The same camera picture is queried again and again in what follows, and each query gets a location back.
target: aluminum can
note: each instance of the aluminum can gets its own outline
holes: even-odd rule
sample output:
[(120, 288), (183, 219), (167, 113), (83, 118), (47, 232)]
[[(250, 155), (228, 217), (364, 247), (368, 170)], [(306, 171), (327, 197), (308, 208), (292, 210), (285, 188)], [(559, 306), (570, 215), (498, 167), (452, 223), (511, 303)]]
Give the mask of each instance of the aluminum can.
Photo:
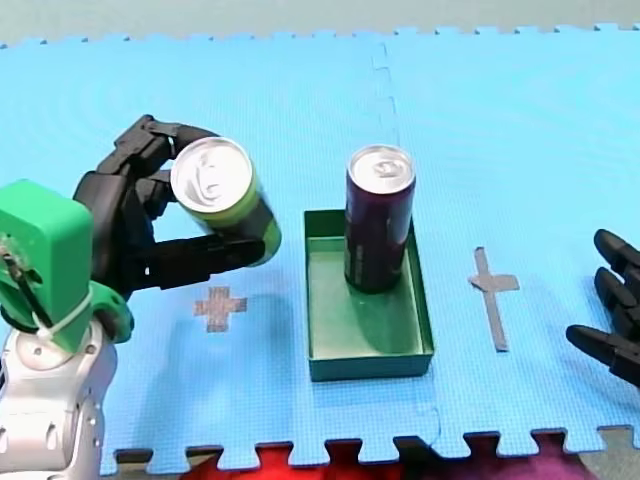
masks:
[(282, 234), (245, 150), (224, 137), (189, 144), (171, 168), (176, 200), (207, 233), (262, 239), (265, 254), (251, 266), (269, 261)]
[(345, 278), (357, 290), (381, 293), (400, 279), (415, 185), (414, 163), (399, 148), (372, 145), (352, 156), (344, 257)]

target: gray tape mark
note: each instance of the gray tape mark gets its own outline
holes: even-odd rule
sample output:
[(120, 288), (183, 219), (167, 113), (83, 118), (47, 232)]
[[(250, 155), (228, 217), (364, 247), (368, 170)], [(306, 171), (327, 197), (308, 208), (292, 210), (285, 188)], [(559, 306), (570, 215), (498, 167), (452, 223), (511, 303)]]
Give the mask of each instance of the gray tape mark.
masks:
[(502, 327), (502, 320), (500, 319), (496, 293), (519, 290), (520, 285), (518, 284), (518, 279), (513, 275), (491, 275), (484, 247), (476, 248), (473, 256), (476, 261), (478, 274), (469, 278), (469, 283), (482, 291), (487, 316), (489, 317), (489, 328), (491, 329), (496, 350), (499, 352), (507, 352), (509, 348)]
[(246, 311), (246, 298), (230, 298), (229, 287), (215, 287), (209, 289), (207, 300), (195, 303), (193, 314), (207, 316), (207, 333), (212, 333), (226, 332), (229, 329), (230, 313)]

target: purple fabric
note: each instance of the purple fabric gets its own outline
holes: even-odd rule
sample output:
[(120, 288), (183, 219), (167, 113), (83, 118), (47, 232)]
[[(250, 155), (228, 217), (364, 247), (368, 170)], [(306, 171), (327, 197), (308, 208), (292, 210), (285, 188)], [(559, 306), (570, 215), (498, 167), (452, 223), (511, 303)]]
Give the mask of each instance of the purple fabric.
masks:
[(598, 480), (578, 456), (563, 452), (562, 437), (536, 435), (536, 440), (539, 455), (498, 458), (497, 438), (470, 438), (470, 458), (436, 462), (423, 480)]

